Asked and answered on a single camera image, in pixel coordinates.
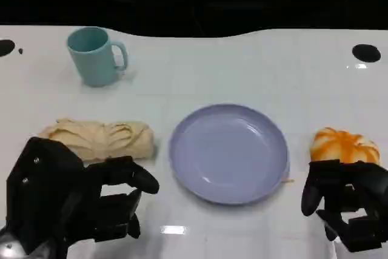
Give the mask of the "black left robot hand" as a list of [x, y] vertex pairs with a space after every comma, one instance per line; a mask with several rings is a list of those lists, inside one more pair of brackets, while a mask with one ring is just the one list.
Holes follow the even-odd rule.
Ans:
[[[102, 186], [127, 184], [135, 190], [102, 196]], [[156, 194], [158, 180], [131, 156], [109, 158], [85, 168], [82, 198], [66, 225], [70, 244], [92, 239], [109, 241], [126, 236], [139, 238], [140, 223], [135, 211], [143, 192]]]

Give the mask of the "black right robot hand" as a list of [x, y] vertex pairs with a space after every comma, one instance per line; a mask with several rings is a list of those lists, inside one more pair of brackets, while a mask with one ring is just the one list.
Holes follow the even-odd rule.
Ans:
[[387, 170], [374, 163], [312, 161], [301, 212], [317, 214], [329, 241], [339, 238], [349, 252], [387, 242]]

